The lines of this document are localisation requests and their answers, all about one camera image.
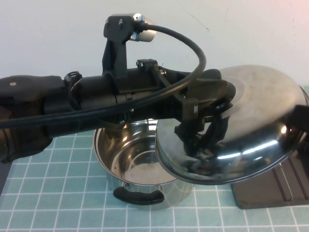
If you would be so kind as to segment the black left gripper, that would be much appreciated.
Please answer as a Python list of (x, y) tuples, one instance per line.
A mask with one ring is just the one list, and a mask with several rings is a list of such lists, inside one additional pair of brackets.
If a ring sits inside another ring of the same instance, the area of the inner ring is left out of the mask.
[[(130, 91), (117, 96), (117, 102), (140, 100), (151, 94), (177, 84), (189, 72), (164, 69), (152, 59), (138, 60), (139, 66), (128, 70)], [(222, 140), (227, 132), (229, 117), (222, 113), (232, 107), (230, 102), (198, 106), (200, 102), (215, 102), (227, 95), (227, 81), (217, 69), (204, 71), (189, 85), (171, 95), (144, 106), (134, 105), (128, 110), (130, 122), (144, 119), (176, 119), (180, 122), (175, 133), (186, 145), (211, 145)]]

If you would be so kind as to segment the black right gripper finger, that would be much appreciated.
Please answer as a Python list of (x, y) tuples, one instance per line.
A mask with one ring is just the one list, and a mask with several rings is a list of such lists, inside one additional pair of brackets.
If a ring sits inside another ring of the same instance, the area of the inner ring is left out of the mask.
[(309, 131), (309, 107), (296, 105), (289, 115), (290, 125), (299, 128), (301, 131)]

